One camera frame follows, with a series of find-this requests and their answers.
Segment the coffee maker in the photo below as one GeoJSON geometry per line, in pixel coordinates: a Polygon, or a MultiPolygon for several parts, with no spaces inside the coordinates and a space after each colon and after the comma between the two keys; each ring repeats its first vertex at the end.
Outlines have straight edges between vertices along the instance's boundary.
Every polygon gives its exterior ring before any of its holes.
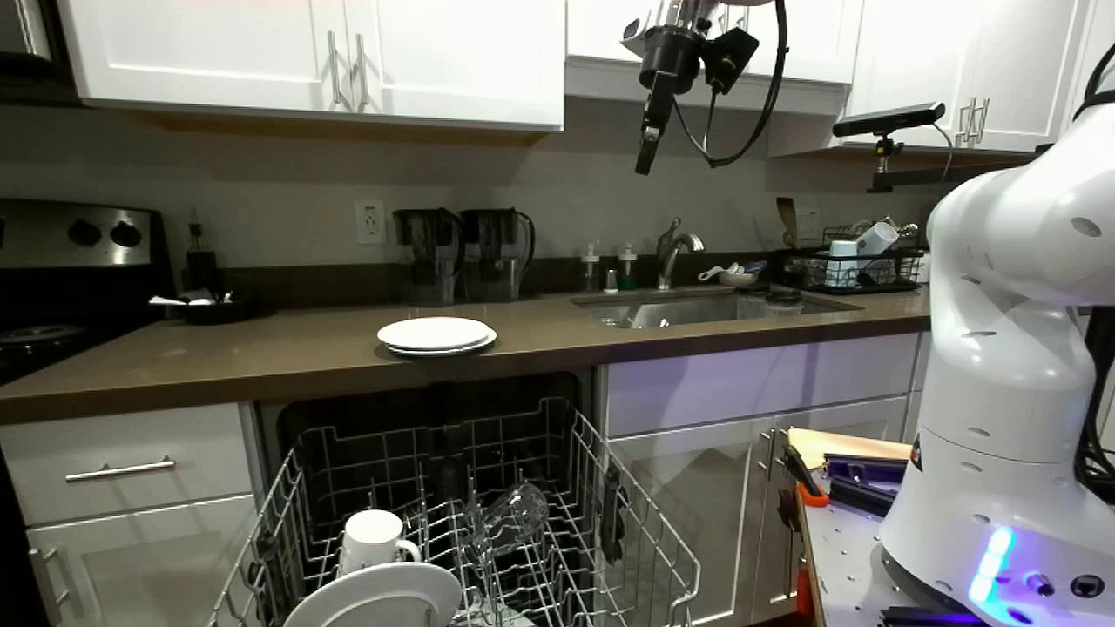
{"type": "Polygon", "coordinates": [[[460,220],[449,210],[399,210],[399,242],[411,247],[408,303],[455,303],[460,267],[460,220]]]}
{"type": "Polygon", "coordinates": [[[521,210],[463,210],[463,295],[521,300],[532,262],[537,231],[521,210]]]}

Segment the faucet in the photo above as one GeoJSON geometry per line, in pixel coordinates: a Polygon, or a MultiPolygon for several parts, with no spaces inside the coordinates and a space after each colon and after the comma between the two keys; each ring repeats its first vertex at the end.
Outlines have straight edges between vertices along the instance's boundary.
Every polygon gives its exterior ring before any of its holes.
{"type": "Polygon", "coordinates": [[[666,259],[659,273],[659,294],[670,294],[672,264],[679,249],[706,249],[706,239],[699,234],[675,234],[675,231],[679,223],[670,223],[670,231],[659,235],[659,262],[666,259]]]}

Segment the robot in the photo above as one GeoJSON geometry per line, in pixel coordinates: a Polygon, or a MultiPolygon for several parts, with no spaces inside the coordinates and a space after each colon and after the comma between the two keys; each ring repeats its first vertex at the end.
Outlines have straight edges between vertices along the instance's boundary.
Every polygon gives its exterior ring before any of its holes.
{"type": "MultiPolygon", "coordinates": [[[[652,15],[666,21],[629,28],[652,91],[640,163],[672,94],[699,76],[695,24],[712,8],[663,0],[652,15]]],[[[930,216],[920,443],[879,540],[917,581],[997,627],[1115,624],[1115,509],[1078,482],[1099,364],[1073,321],[1073,306],[1115,303],[1115,91],[1099,94],[1112,55],[1054,150],[967,181],[930,216]]]]}

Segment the blue light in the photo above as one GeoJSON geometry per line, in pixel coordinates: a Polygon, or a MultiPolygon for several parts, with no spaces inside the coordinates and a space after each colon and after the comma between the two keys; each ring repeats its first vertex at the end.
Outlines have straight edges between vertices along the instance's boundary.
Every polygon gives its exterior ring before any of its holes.
{"type": "Polygon", "coordinates": [[[981,558],[977,579],[974,579],[974,584],[970,584],[970,600],[974,600],[977,606],[985,606],[990,587],[992,587],[992,581],[1001,579],[1003,561],[1009,561],[1009,554],[1010,554],[1010,542],[1013,542],[1013,528],[1010,528],[1010,525],[1001,525],[1001,528],[990,535],[990,542],[985,542],[985,549],[984,549],[984,558],[981,558]]]}

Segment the sink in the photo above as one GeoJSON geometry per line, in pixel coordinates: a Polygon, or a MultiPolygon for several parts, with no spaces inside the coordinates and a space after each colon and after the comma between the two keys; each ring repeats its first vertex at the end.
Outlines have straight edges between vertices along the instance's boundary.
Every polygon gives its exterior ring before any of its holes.
{"type": "Polygon", "coordinates": [[[600,295],[575,300],[604,328],[675,328],[712,321],[761,321],[761,316],[803,316],[859,311],[850,303],[803,295],[803,303],[768,303],[764,295],[740,294],[644,294],[644,295],[600,295]]]}

